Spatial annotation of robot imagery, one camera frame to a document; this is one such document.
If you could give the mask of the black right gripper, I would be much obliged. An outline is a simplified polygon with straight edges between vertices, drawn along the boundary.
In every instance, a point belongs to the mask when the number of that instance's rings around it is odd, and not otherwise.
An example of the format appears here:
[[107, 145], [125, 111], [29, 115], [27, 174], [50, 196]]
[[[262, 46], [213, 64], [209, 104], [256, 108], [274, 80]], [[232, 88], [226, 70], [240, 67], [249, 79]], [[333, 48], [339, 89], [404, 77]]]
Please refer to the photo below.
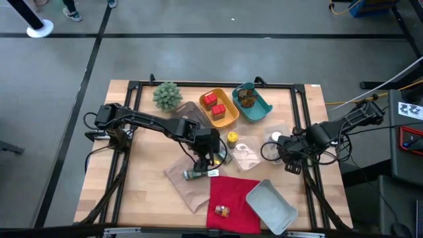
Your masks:
[[283, 141], [283, 147], [287, 151], [285, 161], [285, 170], [289, 173], [299, 175], [302, 170], [302, 159], [296, 159], [294, 162], [288, 157], [290, 155], [306, 154], [308, 157], [316, 157], [319, 155], [318, 139], [313, 132], [304, 131], [301, 134], [292, 134], [289, 138], [280, 136], [279, 141]]

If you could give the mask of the yellow-lid spice jar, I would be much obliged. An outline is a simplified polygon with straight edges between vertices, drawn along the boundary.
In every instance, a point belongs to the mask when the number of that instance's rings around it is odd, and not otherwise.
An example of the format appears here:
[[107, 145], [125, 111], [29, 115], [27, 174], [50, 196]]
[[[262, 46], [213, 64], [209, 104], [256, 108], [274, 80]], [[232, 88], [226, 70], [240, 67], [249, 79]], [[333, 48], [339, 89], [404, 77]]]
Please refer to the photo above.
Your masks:
[[234, 149], [236, 144], [239, 140], [239, 136], [237, 132], [229, 132], [227, 134], [227, 146], [229, 149]]

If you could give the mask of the red-lid patterned spice tin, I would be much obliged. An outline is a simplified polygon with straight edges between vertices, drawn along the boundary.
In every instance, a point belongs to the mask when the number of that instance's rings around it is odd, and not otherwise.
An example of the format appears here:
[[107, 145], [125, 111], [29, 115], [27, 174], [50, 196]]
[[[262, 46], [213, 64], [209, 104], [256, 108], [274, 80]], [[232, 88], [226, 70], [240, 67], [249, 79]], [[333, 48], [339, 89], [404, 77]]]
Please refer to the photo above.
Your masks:
[[203, 98], [204, 108], [210, 111], [217, 104], [217, 97], [214, 93], [208, 93]]
[[214, 121], [225, 118], [226, 107], [224, 104], [217, 104], [211, 108], [211, 117]]

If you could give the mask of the taco seasoning packet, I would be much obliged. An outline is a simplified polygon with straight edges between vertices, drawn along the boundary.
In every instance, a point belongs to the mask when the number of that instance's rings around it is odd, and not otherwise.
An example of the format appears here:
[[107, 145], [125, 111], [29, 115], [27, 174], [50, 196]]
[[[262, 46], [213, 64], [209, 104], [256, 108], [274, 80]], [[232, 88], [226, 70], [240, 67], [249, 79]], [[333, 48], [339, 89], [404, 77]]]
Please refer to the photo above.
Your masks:
[[257, 95], [245, 95], [241, 97], [240, 103], [243, 108], [252, 108], [257, 100]]

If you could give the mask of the brown seasoning packet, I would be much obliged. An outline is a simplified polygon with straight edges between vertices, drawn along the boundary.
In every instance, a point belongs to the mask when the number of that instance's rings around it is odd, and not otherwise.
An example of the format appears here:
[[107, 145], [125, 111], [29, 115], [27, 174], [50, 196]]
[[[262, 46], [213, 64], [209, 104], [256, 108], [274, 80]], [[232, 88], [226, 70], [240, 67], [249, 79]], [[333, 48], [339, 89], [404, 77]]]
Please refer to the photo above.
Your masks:
[[242, 101], [244, 98], [249, 98], [253, 96], [254, 88], [253, 87], [243, 87], [237, 89], [237, 98], [239, 101]]

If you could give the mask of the tan cloth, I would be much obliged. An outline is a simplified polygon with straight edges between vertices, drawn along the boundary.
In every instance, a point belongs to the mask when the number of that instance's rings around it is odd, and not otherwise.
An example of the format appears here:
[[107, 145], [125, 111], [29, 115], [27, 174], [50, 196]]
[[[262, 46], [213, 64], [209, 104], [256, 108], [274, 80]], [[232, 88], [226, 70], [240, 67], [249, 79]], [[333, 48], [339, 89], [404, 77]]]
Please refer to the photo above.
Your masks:
[[189, 210], [195, 214], [210, 200], [211, 178], [206, 173], [197, 178], [186, 180], [185, 171], [192, 169], [193, 164], [188, 156], [185, 155], [165, 169], [164, 172]]

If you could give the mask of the red cloth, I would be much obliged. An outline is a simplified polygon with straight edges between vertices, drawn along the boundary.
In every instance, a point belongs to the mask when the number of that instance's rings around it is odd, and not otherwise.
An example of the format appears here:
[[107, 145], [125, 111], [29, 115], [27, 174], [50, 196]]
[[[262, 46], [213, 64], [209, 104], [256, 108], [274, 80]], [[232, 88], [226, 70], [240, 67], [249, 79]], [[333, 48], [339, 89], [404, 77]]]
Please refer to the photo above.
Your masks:
[[[211, 178], [206, 227], [242, 234], [260, 234], [260, 218], [246, 202], [259, 180], [218, 176]], [[217, 205], [230, 209], [228, 218], [215, 213]]]

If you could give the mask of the yellow plastic bin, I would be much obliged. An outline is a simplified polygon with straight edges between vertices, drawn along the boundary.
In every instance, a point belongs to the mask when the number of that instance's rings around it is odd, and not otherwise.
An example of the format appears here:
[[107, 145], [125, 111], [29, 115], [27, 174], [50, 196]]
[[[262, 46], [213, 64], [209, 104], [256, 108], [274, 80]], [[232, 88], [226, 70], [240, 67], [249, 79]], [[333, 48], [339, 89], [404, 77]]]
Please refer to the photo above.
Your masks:
[[[222, 119], [214, 120], [212, 117], [212, 110], [206, 110], [205, 98], [214, 94], [217, 98], [217, 103], [222, 104], [225, 107], [225, 116]], [[212, 89], [199, 98], [200, 107], [204, 114], [215, 128], [224, 128], [234, 123], [239, 117], [239, 111], [232, 103], [232, 100], [227, 96], [226, 92], [222, 88]]]

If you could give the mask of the teal plastic bin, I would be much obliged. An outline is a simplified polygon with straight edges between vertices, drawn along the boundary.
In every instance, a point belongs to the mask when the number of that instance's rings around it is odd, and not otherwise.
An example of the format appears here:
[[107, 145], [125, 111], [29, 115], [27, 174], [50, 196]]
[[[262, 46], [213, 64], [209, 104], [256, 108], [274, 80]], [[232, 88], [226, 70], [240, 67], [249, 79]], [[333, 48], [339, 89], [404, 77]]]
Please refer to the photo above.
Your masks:
[[[243, 108], [241, 106], [240, 101], [237, 98], [237, 89], [243, 88], [243, 87], [253, 87], [254, 88], [254, 95], [257, 95], [258, 98], [252, 108]], [[262, 120], [269, 112], [272, 111], [273, 106], [269, 105], [259, 94], [259, 92], [255, 89], [255, 86], [253, 83], [244, 83], [238, 87], [236, 87], [232, 91], [232, 99], [233, 103], [238, 109], [238, 111], [242, 114], [242, 116], [245, 118], [247, 122], [255, 123], [260, 120]]]

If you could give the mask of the artificial green plant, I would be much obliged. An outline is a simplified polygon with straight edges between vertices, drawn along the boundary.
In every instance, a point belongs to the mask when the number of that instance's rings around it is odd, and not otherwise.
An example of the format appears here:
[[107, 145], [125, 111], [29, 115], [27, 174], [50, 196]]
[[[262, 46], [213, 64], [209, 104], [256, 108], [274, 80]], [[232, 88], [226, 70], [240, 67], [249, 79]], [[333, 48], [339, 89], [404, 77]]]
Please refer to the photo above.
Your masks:
[[155, 106], [163, 112], [175, 110], [181, 101], [180, 89], [173, 82], [161, 83], [153, 93]]

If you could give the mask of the black computer mouse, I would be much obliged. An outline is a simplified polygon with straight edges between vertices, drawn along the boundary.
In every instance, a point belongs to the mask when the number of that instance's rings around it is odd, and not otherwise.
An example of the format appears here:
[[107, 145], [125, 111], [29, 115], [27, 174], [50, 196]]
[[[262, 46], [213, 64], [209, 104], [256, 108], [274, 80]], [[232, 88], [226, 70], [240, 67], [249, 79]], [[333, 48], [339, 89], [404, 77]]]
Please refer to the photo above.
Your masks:
[[394, 222], [391, 224], [391, 234], [401, 238], [413, 238], [413, 235], [410, 229], [399, 222]]

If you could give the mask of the dark chair leg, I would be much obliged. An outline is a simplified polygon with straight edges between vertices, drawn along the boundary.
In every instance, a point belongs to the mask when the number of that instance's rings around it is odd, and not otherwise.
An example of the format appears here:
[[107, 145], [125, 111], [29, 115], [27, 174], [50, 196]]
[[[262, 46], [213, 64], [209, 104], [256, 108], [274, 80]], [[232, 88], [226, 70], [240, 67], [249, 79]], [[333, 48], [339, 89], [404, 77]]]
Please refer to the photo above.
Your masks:
[[0, 151], [9, 151], [15, 154], [22, 154], [24, 152], [24, 148], [0, 140]]

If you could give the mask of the person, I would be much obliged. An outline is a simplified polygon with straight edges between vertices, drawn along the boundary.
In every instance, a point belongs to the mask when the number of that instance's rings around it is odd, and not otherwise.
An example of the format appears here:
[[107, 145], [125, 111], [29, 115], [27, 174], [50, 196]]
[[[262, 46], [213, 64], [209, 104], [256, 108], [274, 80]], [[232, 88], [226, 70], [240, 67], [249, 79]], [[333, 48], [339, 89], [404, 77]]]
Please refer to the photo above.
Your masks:
[[[70, 20], [79, 22], [83, 20], [83, 17], [79, 14], [75, 6], [75, 0], [62, 0], [64, 8], [62, 10], [63, 14]], [[117, 7], [118, 0], [107, 0], [108, 6], [113, 9]]]

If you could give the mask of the black pole white base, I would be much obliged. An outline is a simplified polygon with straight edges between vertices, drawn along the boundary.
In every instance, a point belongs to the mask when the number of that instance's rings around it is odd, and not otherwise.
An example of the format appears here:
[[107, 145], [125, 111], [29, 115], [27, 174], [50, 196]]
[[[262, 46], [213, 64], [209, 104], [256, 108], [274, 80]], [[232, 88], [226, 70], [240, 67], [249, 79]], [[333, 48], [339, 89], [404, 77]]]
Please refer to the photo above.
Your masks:
[[42, 19], [26, 0], [6, 0], [28, 25], [26, 33], [31, 38], [44, 38], [54, 29], [52, 21]]

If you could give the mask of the black neighbouring table frame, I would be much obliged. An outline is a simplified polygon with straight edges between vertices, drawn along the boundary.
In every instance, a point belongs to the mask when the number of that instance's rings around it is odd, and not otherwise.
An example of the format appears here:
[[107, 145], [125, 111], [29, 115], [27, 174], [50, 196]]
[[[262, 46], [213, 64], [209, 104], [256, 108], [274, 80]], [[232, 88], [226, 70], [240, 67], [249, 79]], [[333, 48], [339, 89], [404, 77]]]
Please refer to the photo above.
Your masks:
[[[396, 7], [392, 8], [397, 23], [402, 30], [406, 41], [412, 48], [417, 59], [423, 57], [423, 4], [419, 0], [400, 0]], [[361, 89], [400, 89], [411, 85], [423, 77], [423, 59], [411, 69], [408, 69], [399, 78], [389, 83], [378, 81], [362, 81]]]

